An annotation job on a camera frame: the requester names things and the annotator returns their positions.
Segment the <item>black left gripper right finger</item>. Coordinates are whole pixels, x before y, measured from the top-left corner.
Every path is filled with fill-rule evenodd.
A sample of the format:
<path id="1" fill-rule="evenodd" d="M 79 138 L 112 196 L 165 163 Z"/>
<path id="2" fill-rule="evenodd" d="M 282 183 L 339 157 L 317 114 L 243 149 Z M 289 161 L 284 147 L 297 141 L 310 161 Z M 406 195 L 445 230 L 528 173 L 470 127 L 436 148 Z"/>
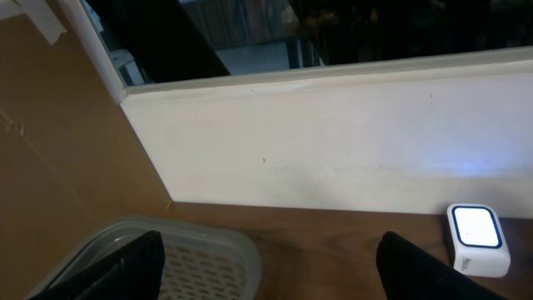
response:
<path id="1" fill-rule="evenodd" d="M 376 267 L 389 299 L 504 299 L 395 232 L 386 232 L 378 243 Z"/>

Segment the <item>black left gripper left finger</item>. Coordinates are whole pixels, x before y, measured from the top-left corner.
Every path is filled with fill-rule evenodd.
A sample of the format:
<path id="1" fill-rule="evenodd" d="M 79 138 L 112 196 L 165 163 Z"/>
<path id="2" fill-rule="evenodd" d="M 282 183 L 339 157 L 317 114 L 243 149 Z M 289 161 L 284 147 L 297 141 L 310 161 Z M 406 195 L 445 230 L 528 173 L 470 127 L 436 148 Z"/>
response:
<path id="1" fill-rule="evenodd" d="M 151 230 L 30 300 L 157 300 L 164 264 L 162 235 Z"/>

